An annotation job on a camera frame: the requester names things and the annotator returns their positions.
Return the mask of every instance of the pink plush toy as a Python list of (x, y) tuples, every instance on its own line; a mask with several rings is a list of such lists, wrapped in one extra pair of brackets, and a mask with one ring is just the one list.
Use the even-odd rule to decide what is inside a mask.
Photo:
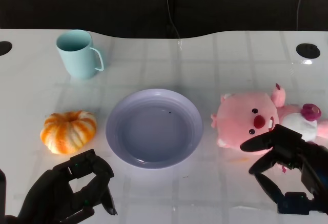
[(321, 111), (316, 105), (284, 105), (285, 97), (278, 84), (271, 97), (264, 92), (223, 95), (217, 114), (211, 115), (212, 127), (219, 134), (217, 144), (240, 150), (243, 142), (271, 131), (276, 124), (301, 133), (305, 141), (314, 141), (316, 136), (328, 138), (328, 120), (317, 121)]

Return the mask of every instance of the small pumpkin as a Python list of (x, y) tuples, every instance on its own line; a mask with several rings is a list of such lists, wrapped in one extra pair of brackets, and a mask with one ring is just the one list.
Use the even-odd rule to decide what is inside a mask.
[(87, 111), (50, 115), (40, 137), (55, 154), (71, 154), (88, 143), (97, 130), (96, 118)]

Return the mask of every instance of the dark wall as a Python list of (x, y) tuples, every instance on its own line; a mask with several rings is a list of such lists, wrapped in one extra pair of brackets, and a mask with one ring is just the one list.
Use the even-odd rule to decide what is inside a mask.
[[(296, 30), (298, 0), (169, 0), (181, 37)], [(80, 28), (116, 37), (174, 37), (167, 0), (0, 0), (1, 28)], [(328, 29), (328, 0), (302, 0), (300, 30)]]

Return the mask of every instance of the plush toy mouth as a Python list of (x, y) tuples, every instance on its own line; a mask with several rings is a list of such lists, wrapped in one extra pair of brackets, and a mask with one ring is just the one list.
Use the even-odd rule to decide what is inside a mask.
[(272, 131), (273, 126), (274, 126), (274, 119), (273, 116), (271, 116), (270, 120), (269, 120), (269, 131)]

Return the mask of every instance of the white table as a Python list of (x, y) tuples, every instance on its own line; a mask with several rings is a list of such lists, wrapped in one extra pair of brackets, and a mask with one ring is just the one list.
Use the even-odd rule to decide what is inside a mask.
[[(92, 33), (105, 56), (104, 72), (88, 81), (70, 78), (55, 48), (64, 30), (0, 30), (13, 43), (0, 56), (0, 168), (7, 177), (6, 214), (17, 215), (34, 182), (70, 156), (53, 155), (41, 143), (45, 118), (54, 112), (88, 110), (99, 123), (95, 149), (113, 168), (109, 187), (118, 216), (102, 206), (83, 223), (288, 224), (326, 223), (327, 216), (278, 215), (248, 168), (258, 158), (216, 146), (211, 113), (226, 92), (286, 88), (289, 103), (315, 103), (328, 115), (328, 32), (222, 32), (175, 39), (122, 39)], [(303, 64), (295, 48), (313, 43), (321, 51)], [(143, 170), (121, 161), (107, 144), (106, 117), (126, 95), (146, 88), (176, 90), (189, 98), (204, 121), (204, 136), (184, 162)], [(285, 191), (306, 191), (297, 170), (268, 172)], [(75, 191), (92, 176), (71, 183)]]

